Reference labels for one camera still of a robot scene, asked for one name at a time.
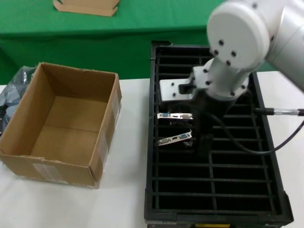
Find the black plastic crate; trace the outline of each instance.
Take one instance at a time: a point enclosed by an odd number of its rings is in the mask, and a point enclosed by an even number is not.
[[[148,227],[191,228],[197,224],[230,224],[231,228],[281,227],[293,215],[280,176],[276,155],[250,155],[236,148],[219,126],[208,157],[199,157],[196,123],[157,119],[159,80],[187,78],[193,66],[212,56],[208,47],[154,44],[151,51],[150,121],[145,193]],[[267,118],[253,108],[264,107],[256,73],[250,76],[249,92],[242,95],[224,116],[234,137],[253,150],[273,149]],[[156,146],[156,141],[193,133],[193,145]]]

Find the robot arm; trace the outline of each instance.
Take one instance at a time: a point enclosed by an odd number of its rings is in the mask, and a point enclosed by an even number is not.
[[[207,35],[214,58],[175,88],[162,80],[162,101],[193,101],[203,90],[231,103],[265,60],[304,92],[304,0],[227,0],[212,12]]]
[[[233,77],[232,91],[264,59],[304,91],[303,0],[226,1],[212,12],[207,33],[216,58],[246,72]],[[216,76],[225,80],[225,71]]]

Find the yellow label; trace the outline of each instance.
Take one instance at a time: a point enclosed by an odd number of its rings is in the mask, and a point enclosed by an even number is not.
[[[205,227],[205,228],[229,228],[228,224],[196,224],[195,227]]]

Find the green backdrop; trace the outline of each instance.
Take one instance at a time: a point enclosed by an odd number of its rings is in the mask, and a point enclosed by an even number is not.
[[[59,12],[52,0],[1,0],[0,84],[42,61],[148,78],[151,41],[207,45],[208,17],[221,2],[121,0],[108,18]]]

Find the open cardboard box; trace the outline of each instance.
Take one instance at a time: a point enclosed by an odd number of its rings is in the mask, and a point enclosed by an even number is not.
[[[1,160],[16,175],[98,188],[121,97],[116,73],[40,63],[2,136]]]

